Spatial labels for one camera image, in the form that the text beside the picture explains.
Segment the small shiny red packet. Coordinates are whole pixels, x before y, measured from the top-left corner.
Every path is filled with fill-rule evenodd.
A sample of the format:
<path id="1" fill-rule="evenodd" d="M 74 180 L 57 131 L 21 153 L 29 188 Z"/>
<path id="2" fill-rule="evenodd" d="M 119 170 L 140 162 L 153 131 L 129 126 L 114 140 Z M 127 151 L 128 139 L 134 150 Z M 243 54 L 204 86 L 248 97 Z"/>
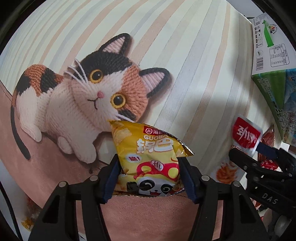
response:
<path id="1" fill-rule="evenodd" d="M 279 167 L 276 161 L 268 159 L 266 156 L 264 156 L 261 153 L 257 154 L 257 161 L 259 162 L 260 167 L 265 169 L 276 171 Z"/>

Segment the white red spicy strips pouch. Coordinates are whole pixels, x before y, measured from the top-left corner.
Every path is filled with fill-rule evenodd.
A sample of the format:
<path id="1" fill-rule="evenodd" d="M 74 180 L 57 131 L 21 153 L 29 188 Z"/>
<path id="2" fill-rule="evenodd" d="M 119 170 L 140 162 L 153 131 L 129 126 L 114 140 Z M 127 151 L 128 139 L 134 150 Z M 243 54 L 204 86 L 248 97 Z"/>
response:
<path id="1" fill-rule="evenodd" d="M 231 149 L 239 149 L 248 156 L 253 157 L 258 143 L 262 138 L 262 128 L 239 114 L 233 122 L 231 138 Z M 240 181 L 243 176 L 244 171 L 234 164 L 228 155 L 220 161 L 218 167 L 211 173 L 211 177 L 216 182 L 223 184 Z"/>

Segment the dark red packet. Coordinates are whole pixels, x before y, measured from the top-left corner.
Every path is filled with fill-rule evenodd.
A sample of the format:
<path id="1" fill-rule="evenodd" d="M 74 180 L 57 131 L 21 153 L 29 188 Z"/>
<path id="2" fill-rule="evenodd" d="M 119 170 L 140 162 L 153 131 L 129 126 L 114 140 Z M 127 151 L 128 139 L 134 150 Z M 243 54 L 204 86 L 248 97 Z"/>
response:
<path id="1" fill-rule="evenodd" d="M 261 142 L 269 147 L 274 147 L 275 133 L 274 124 L 272 124 L 262 135 Z"/>

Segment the cardboard milk box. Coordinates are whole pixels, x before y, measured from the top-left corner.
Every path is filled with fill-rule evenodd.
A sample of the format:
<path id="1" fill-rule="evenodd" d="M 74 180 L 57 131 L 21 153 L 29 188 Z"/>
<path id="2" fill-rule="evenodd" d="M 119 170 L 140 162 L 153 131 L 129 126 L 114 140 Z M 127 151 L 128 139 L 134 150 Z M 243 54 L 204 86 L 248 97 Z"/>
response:
<path id="1" fill-rule="evenodd" d="M 268 14 L 251 22 L 252 79 L 269 105 L 281 140 L 295 146 L 295 49 Z"/>

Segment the yellow panda crisps bag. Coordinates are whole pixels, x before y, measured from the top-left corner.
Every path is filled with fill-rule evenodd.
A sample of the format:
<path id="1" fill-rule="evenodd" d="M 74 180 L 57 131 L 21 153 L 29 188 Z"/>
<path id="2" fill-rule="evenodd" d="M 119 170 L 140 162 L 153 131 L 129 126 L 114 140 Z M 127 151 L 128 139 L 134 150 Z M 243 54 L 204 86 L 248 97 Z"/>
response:
<path id="1" fill-rule="evenodd" d="M 111 120 L 121 165 L 115 190 L 143 196 L 170 196 L 184 189 L 178 158 L 194 153 L 173 135 L 143 123 Z"/>

